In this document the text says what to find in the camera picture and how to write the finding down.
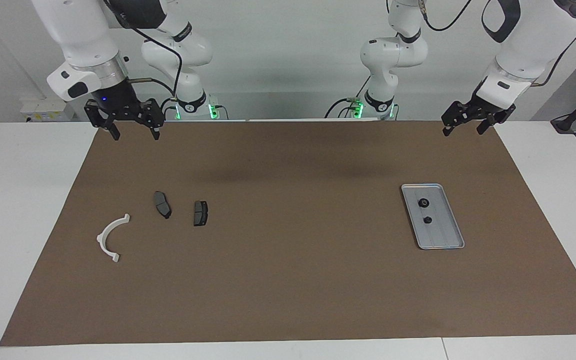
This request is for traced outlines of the short rectangular grey brake pad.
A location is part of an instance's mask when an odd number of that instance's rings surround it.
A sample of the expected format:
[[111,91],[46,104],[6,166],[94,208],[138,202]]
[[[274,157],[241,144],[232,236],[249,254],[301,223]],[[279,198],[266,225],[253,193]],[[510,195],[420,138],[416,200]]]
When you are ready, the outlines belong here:
[[208,221],[208,216],[209,216],[208,203],[203,200],[195,201],[193,212],[193,226],[194,227],[205,226]]

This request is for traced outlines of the brown table mat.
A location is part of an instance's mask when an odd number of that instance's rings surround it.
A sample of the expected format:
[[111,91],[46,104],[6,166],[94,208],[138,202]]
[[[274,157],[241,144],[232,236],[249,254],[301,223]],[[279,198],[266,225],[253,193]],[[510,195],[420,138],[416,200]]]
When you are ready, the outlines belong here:
[[[476,126],[98,131],[0,346],[576,334],[576,269],[498,134]],[[418,248],[409,183],[444,188],[464,248]],[[96,237],[124,214],[115,263]]]

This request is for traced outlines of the white curved plastic bracket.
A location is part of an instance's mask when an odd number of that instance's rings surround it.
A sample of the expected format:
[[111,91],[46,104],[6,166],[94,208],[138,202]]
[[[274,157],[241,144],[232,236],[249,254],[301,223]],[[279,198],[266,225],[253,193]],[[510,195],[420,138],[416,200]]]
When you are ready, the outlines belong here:
[[105,226],[105,228],[103,228],[102,232],[96,236],[96,241],[99,244],[101,251],[103,251],[103,253],[105,253],[106,256],[109,256],[112,262],[114,262],[115,264],[119,262],[121,255],[119,255],[119,253],[115,251],[110,251],[110,249],[107,247],[106,244],[107,239],[114,229],[118,228],[121,225],[129,223],[130,219],[131,219],[130,214],[128,213],[124,214],[121,218],[115,219],[114,221],[108,223]]

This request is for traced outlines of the silver metal tray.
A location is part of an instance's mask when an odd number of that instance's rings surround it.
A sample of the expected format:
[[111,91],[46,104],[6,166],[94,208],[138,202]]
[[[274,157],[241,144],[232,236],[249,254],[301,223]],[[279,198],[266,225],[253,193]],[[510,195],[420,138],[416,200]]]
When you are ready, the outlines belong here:
[[[408,183],[403,184],[400,189],[419,249],[429,251],[464,248],[466,243],[441,184]],[[418,205],[422,198],[430,201],[428,208]],[[424,223],[423,218],[427,216],[433,218],[432,223]]]

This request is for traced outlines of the white power strip box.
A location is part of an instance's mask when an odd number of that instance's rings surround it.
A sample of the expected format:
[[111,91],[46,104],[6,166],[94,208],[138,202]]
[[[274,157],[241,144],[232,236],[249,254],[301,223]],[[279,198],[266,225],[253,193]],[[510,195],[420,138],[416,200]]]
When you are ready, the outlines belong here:
[[73,107],[60,98],[30,99],[22,102],[19,111],[22,121],[73,122],[78,119]]

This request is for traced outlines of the long curved grey brake pad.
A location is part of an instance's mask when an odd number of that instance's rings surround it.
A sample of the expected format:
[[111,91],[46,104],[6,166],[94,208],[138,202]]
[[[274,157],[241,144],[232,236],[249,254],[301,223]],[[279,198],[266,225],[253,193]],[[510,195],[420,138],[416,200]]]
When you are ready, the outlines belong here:
[[155,191],[153,194],[154,205],[158,213],[165,219],[172,215],[172,208],[167,200],[166,194],[162,191]]

